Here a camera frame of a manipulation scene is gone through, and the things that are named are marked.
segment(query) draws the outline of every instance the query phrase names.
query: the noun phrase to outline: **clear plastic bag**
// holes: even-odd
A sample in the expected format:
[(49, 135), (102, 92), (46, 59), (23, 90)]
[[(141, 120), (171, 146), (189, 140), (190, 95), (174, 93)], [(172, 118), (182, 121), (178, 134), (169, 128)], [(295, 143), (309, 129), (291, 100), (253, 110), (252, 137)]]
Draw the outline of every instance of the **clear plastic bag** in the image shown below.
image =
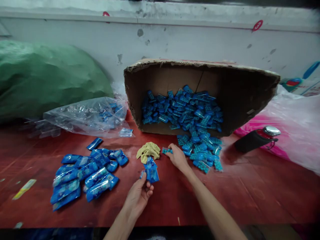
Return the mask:
[(45, 112), (43, 118), (73, 133), (104, 138), (134, 137), (125, 121), (127, 110), (125, 101), (101, 97), (55, 108)]
[(320, 95), (303, 97), (278, 85), (277, 95), (235, 134), (242, 137), (268, 125), (281, 131), (273, 154), (320, 175)]

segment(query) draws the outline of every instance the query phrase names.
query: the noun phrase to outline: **cardboard edge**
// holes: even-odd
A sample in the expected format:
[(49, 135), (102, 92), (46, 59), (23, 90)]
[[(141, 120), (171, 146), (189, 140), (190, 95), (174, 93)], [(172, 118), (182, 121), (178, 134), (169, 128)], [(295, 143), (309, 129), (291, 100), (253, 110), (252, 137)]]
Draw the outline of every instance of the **cardboard edge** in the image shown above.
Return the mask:
[(210, 61), (189, 61), (189, 60), (171, 60), (171, 59), (141, 59), (137, 61), (136, 63), (132, 64), (131, 66), (127, 67), (124, 70), (124, 76), (126, 76), (127, 73), (134, 73), (137, 71), (140, 71), (142, 69), (148, 68), (153, 65), (159, 65), (161, 68), (163, 64), (171, 64), (172, 66), (192, 66), (192, 67), (202, 67), (207, 66), (209, 68), (212, 67), (220, 67), (220, 68), (227, 68), (227, 69), (240, 69), (240, 70), (246, 70), (250, 72), (260, 72), (266, 76), (272, 76), (272, 77), (279, 77), (280, 75), (271, 72), (268, 70), (262, 70), (255, 67), (249, 67), (249, 66), (243, 66), (239, 65), (237, 63), (231, 63), (231, 62), (210, 62)]

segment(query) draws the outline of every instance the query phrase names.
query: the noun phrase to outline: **wooden table surface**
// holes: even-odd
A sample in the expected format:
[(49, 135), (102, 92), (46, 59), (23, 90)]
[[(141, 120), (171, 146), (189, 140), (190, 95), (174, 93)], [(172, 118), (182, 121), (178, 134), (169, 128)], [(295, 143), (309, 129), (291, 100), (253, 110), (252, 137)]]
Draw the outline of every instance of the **wooden table surface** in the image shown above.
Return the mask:
[[(52, 181), (65, 154), (89, 155), (86, 146), (95, 137), (62, 132), (56, 138), (28, 139), (17, 126), (0, 129), (0, 227), (110, 227), (119, 213), (132, 184), (139, 178), (142, 163), (135, 159), (146, 142), (168, 147), (175, 136), (142, 133), (128, 114), (135, 138), (104, 139), (100, 148), (119, 149), (129, 163), (118, 167), (120, 181), (112, 191), (90, 203), (85, 194), (52, 212)], [(203, 184), (240, 225), (312, 223), (317, 217), (319, 177), (294, 163), (256, 149), (246, 155), (237, 153), (232, 143), (238, 137), (222, 138), (220, 155), (223, 173), (207, 175), (192, 167)], [(161, 154), (156, 160), (160, 181), (136, 226), (204, 225), (206, 221), (186, 178)], [(36, 183), (18, 200), (13, 196), (29, 180)]]

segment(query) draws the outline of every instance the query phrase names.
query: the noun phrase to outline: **red number sticker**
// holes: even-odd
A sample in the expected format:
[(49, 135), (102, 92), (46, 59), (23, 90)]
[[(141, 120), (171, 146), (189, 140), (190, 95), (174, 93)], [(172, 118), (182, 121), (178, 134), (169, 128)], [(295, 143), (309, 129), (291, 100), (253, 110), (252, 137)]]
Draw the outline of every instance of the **red number sticker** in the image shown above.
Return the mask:
[(259, 30), (259, 29), (261, 28), (262, 24), (263, 24), (263, 20), (259, 20), (259, 21), (253, 26), (252, 31), (254, 32), (254, 31)]

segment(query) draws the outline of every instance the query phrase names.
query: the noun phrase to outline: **blue plastic sachet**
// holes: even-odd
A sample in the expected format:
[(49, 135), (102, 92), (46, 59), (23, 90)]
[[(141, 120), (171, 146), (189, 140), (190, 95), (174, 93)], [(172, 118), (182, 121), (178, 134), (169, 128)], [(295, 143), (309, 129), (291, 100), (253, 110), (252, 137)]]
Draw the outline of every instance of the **blue plastic sachet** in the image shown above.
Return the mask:
[(145, 169), (156, 169), (158, 167), (151, 156), (148, 156), (147, 163), (143, 166)]
[(104, 167), (104, 165), (110, 162), (108, 154), (106, 154), (103, 149), (93, 149), (90, 156), (94, 159), (99, 168)]
[(141, 172), (140, 179), (142, 178), (143, 174), (147, 174), (147, 181), (149, 181), (151, 184), (154, 182), (159, 181), (159, 175), (157, 169), (145, 169)]
[(74, 165), (76, 167), (82, 167), (84, 165), (87, 165), (88, 163), (91, 163), (92, 161), (93, 161), (92, 157), (80, 156)]
[(98, 170), (98, 165), (95, 162), (89, 163), (82, 168), (80, 168), (82, 177), (81, 180), (86, 179), (88, 176), (90, 176), (92, 173), (96, 172)]
[(108, 164), (107, 164), (107, 170), (109, 172), (114, 172), (117, 167), (118, 167), (118, 162), (117, 161), (110, 161)]
[(56, 176), (53, 180), (53, 187), (56, 187), (62, 183), (69, 182), (71, 180), (81, 178), (82, 174), (77, 168), (73, 168), (69, 172), (62, 173), (58, 176)]
[(95, 149), (100, 143), (102, 142), (101, 138), (96, 138), (92, 143), (89, 144), (89, 146), (87, 146), (87, 149), (92, 151), (93, 149)]
[(123, 153), (121, 149), (111, 151), (109, 154), (109, 158), (117, 160), (120, 166), (123, 166), (128, 162), (127, 156)]
[(69, 195), (65, 196), (64, 198), (62, 198), (60, 201), (56, 202), (53, 205), (53, 211), (58, 210), (59, 208), (61, 208), (62, 206), (66, 205), (67, 203), (71, 202), (72, 200), (80, 197), (80, 193), (81, 193), (81, 188), (80, 186), (78, 187), (77, 190), (73, 191), (72, 193), (70, 193)]
[(91, 174), (89, 177), (86, 178), (84, 184), (90, 188), (99, 182), (105, 175), (107, 175), (108, 171), (105, 167), (99, 169), (97, 172)]
[(56, 172), (56, 176), (62, 174), (62, 173), (66, 173), (69, 172), (70, 170), (72, 170), (73, 168), (76, 168), (77, 166), (75, 166), (74, 164), (68, 164), (68, 165), (62, 165), (61, 167), (59, 167), (59, 169)]
[(79, 188), (80, 181), (79, 179), (72, 180), (70, 182), (61, 184), (57, 187), (53, 188), (53, 194), (50, 199), (51, 204), (55, 204), (56, 202), (60, 201), (65, 196), (69, 195), (73, 191)]
[(61, 163), (63, 164), (74, 164), (79, 157), (82, 157), (81, 155), (75, 155), (75, 154), (67, 154), (63, 157)]
[[(104, 182), (106, 179), (109, 180), (109, 183), (110, 183), (109, 190), (110, 191), (116, 186), (116, 184), (119, 181), (119, 178), (117, 178), (115, 175), (113, 175), (112, 173), (108, 173), (102, 179), (100, 179), (96, 184), (99, 184), (100, 182)], [(86, 193), (88, 191), (88, 189), (89, 188), (86, 185), (84, 185), (83, 192)]]
[(91, 202), (93, 199), (100, 197), (101, 193), (107, 190), (110, 187), (110, 182), (108, 179), (105, 179), (103, 182), (99, 182), (93, 187), (89, 188), (86, 194), (88, 202)]

